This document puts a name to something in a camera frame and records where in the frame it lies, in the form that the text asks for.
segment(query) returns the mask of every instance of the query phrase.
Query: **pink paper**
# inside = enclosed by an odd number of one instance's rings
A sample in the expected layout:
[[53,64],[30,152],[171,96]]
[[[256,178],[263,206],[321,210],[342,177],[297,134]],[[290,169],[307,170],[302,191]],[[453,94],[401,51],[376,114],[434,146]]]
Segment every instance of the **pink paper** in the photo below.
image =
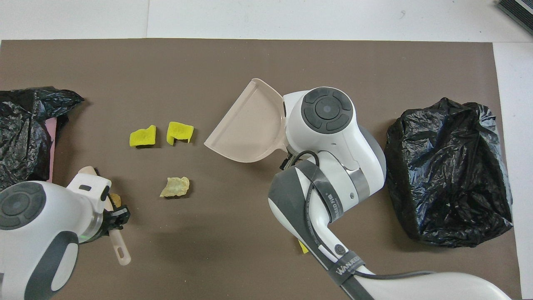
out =
[[54,150],[55,150],[55,128],[57,126],[57,118],[51,118],[45,121],[46,130],[52,139],[52,146],[50,148],[50,177],[47,182],[52,182],[52,173],[54,169]]

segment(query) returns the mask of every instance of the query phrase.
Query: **food scrap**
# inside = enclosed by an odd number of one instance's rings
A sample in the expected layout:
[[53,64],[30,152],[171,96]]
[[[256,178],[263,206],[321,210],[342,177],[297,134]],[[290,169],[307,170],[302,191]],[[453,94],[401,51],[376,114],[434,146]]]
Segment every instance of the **food scrap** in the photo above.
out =
[[120,198],[119,195],[115,193],[109,193],[109,199],[111,200],[111,202],[113,203],[115,207],[120,207],[122,205],[122,199]]
[[189,179],[187,177],[168,177],[167,185],[161,192],[160,197],[183,196],[189,190]]

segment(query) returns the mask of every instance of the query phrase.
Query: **white floor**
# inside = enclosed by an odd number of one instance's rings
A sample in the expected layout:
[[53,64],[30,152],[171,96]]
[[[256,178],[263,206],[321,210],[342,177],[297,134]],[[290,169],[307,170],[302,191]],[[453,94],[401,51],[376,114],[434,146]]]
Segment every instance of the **white floor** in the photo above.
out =
[[493,42],[522,296],[533,298],[533,36],[495,1],[0,0],[0,41],[145,37]]

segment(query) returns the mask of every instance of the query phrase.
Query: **small yellow piece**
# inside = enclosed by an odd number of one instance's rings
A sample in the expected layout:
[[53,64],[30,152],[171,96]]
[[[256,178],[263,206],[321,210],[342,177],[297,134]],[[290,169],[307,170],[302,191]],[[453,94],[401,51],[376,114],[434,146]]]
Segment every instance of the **small yellow piece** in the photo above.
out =
[[161,192],[160,197],[183,196],[189,190],[189,179],[187,177],[168,177],[167,185]]
[[115,207],[120,207],[122,205],[122,199],[115,193],[109,193],[109,199],[113,202]]
[[170,122],[167,130],[167,143],[174,145],[174,139],[186,139],[190,142],[194,129],[191,125]]
[[130,134],[130,147],[156,144],[156,127],[151,125],[146,129],[139,129]]
[[309,252],[309,250],[307,250],[307,248],[305,247],[305,245],[300,241],[298,240],[298,243],[300,243],[300,247],[302,247],[302,252],[304,254],[306,254],[307,252]]

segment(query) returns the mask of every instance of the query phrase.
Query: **control button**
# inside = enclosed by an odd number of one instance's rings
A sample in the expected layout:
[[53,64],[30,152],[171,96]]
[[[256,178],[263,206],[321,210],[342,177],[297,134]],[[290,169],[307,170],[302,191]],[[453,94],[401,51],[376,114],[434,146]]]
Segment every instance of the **control button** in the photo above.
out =
[[324,97],[318,100],[314,109],[316,110],[317,115],[325,120],[333,120],[341,111],[338,101],[331,97]]
[[346,254],[346,249],[344,249],[344,247],[342,247],[341,244],[336,244],[335,245],[335,252],[339,255],[345,255]]
[[21,214],[29,204],[30,199],[26,194],[11,194],[2,202],[2,212],[8,216],[17,216]]
[[24,217],[26,219],[32,219],[41,208],[44,206],[44,198],[41,195],[36,195],[31,198],[31,203],[24,212]]
[[39,183],[24,182],[0,192],[0,229],[14,230],[33,221],[46,203],[46,194]]
[[326,124],[326,129],[329,130],[329,131],[337,130],[337,129],[341,128],[342,126],[346,125],[346,123],[348,123],[349,119],[350,118],[347,115],[342,114],[338,119],[336,119],[334,121],[331,121],[331,122],[328,122]]
[[317,116],[317,114],[314,112],[314,110],[311,107],[306,107],[303,110],[303,114],[305,116],[305,119],[315,128],[320,128],[322,126],[322,122],[320,118]]
[[78,188],[79,188],[80,190],[84,190],[84,191],[88,191],[88,192],[91,190],[91,187],[90,187],[90,186],[88,186],[88,185],[84,185],[84,184],[80,185]]
[[339,91],[334,91],[333,97],[335,97],[341,103],[343,110],[352,110],[352,102],[345,94]]
[[0,216],[0,227],[15,227],[20,224],[18,218],[5,218]]
[[330,88],[318,88],[310,91],[303,97],[304,102],[315,103],[318,98],[327,96],[329,94]]

